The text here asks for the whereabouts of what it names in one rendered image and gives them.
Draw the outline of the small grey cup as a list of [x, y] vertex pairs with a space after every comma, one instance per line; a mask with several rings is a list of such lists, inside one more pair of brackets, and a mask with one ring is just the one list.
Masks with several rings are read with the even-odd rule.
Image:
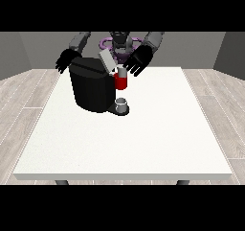
[[127, 110], [127, 100], [125, 98], [118, 98], [115, 101], [115, 106], [118, 113], [124, 113]]

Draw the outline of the small grey coffee pod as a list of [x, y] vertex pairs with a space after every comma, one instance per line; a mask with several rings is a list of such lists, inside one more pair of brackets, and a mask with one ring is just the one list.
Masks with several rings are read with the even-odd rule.
[[120, 78], [127, 77], [127, 70], [122, 65], [118, 65], [117, 69], [118, 69], [118, 75]]

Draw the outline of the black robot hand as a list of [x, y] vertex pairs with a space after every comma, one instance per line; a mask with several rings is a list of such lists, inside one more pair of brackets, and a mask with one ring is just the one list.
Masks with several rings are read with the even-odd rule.
[[149, 46], [141, 45], [129, 56], [123, 67], [135, 77], [138, 77], [152, 59], [152, 49]]
[[72, 49], [66, 49], [56, 61], [56, 70], [62, 74], [65, 69], [71, 64], [74, 58], [80, 57], [80, 53]]

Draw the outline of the black coffee machine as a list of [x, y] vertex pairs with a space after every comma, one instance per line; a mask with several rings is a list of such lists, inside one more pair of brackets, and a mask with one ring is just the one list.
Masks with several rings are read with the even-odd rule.
[[69, 66], [75, 100], [81, 108], [96, 113], [111, 112], [118, 116], [129, 113], [126, 105], [116, 105], [115, 78], [110, 76], [99, 58], [76, 57]]

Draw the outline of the pale grey machine lid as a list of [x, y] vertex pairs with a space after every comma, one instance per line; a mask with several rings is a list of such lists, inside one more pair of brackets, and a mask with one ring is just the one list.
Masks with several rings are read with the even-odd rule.
[[111, 73], [117, 66], [108, 49], [104, 49], [98, 53], [98, 56], [107, 73]]

